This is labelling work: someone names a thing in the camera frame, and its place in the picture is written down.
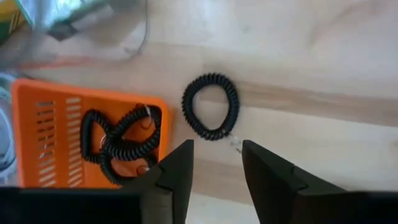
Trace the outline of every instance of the black spiral cord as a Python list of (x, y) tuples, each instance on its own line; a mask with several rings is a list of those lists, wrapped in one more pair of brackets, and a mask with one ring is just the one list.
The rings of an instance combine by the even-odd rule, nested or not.
[[(228, 99), (228, 113), (219, 128), (210, 130), (197, 118), (193, 111), (193, 97), (204, 87), (220, 86), (224, 89)], [(238, 91), (234, 83), (225, 75), (219, 73), (209, 73), (198, 77), (191, 82), (182, 96), (182, 111), (188, 124), (203, 139), (216, 141), (230, 134), (238, 118), (240, 102)]]
[[(121, 161), (143, 158), (149, 167), (156, 164), (157, 159), (151, 152), (159, 146), (162, 113), (155, 106), (149, 106), (149, 111), (155, 124), (155, 131), (144, 142), (123, 139), (123, 135), (135, 122), (148, 117), (148, 111), (145, 107), (128, 112), (116, 125), (112, 125), (110, 120), (98, 110), (89, 110), (85, 113), (80, 126), (81, 155), (85, 161), (99, 164), (101, 171), (111, 183), (126, 185), (135, 178), (119, 175), (112, 167), (112, 158)], [(100, 153), (92, 152), (91, 138), (94, 122), (103, 128), (106, 135)]]

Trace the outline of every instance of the metal clip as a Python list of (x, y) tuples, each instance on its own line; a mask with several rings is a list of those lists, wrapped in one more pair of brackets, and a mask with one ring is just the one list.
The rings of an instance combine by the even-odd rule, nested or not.
[(102, 136), (101, 141), (99, 142), (101, 147), (104, 145), (105, 140), (106, 140), (106, 134), (104, 134), (104, 136)]
[(144, 127), (142, 125), (142, 122), (141, 122), (140, 125), (141, 125), (142, 129), (149, 129), (149, 127), (151, 126), (151, 124), (152, 124), (154, 119), (152, 118), (152, 115), (150, 113), (150, 108), (147, 105), (144, 105), (144, 107), (145, 107), (145, 110), (147, 111), (147, 114), (148, 114), (148, 117), (149, 117), (149, 124), (146, 127)]
[(237, 150), (238, 153), (242, 154), (242, 141), (233, 134), (229, 134), (228, 137), (231, 140), (231, 146), (234, 147), (234, 149)]

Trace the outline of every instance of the coiled keychain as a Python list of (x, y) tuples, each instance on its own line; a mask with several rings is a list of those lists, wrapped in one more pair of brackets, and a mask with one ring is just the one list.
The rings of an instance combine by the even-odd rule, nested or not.
[[(155, 131), (143, 142), (124, 139), (123, 135), (135, 123), (146, 117), (151, 118), (155, 124)], [(93, 136), (93, 124), (98, 123), (105, 132), (101, 140), (101, 152), (92, 152), (91, 138)], [(98, 110), (89, 110), (85, 113), (80, 128), (81, 155), (85, 161), (99, 164), (105, 177), (113, 184), (126, 185), (135, 177), (119, 175), (112, 167), (112, 158), (120, 161), (134, 161), (143, 158), (148, 167), (156, 164), (157, 158), (151, 152), (159, 146), (160, 125), (162, 113), (155, 106), (142, 106), (128, 112), (112, 125), (110, 120)]]
[[(193, 98), (195, 95), (204, 87), (212, 85), (219, 86), (225, 91), (229, 104), (228, 112), (223, 123), (216, 129), (208, 129), (200, 122), (193, 111)], [(182, 96), (183, 115), (192, 129), (201, 138), (209, 141), (216, 141), (229, 137), (231, 139), (231, 145), (239, 153), (241, 153), (241, 141), (236, 136), (233, 136), (231, 131), (238, 119), (240, 106), (239, 95), (235, 84), (220, 73), (208, 73), (198, 77), (187, 86)]]

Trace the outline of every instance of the light wood surface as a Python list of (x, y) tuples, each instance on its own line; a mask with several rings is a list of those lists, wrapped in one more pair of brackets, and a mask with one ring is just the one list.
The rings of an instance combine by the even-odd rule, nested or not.
[[(174, 147), (195, 140), (189, 223), (256, 223), (240, 155), (186, 124), (185, 87), (226, 73), (243, 98), (236, 136), (348, 190), (398, 190), (397, 8), (394, 0), (149, 0), (149, 42), (130, 62), (28, 73), (163, 97), (176, 110)], [(205, 124), (226, 113), (217, 93), (198, 98)]]

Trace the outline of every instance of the orange basket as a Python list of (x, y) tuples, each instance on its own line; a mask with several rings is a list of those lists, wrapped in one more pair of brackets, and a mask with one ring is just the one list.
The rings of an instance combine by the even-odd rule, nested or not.
[[(162, 111), (158, 161), (168, 151), (171, 112), (166, 103), (155, 97), (115, 91), (91, 90), (68, 85), (19, 79), (12, 86), (12, 109), (16, 140), (17, 168), (21, 187), (116, 188), (102, 174), (98, 164), (86, 162), (80, 152), (80, 120), (90, 109), (103, 112), (112, 123), (136, 105), (157, 106)], [(154, 131), (150, 118), (134, 124), (125, 134), (128, 139), (143, 141)], [(100, 148), (104, 136), (99, 125), (93, 127), (93, 147)], [(136, 176), (143, 159), (123, 162), (112, 160), (115, 170)]]

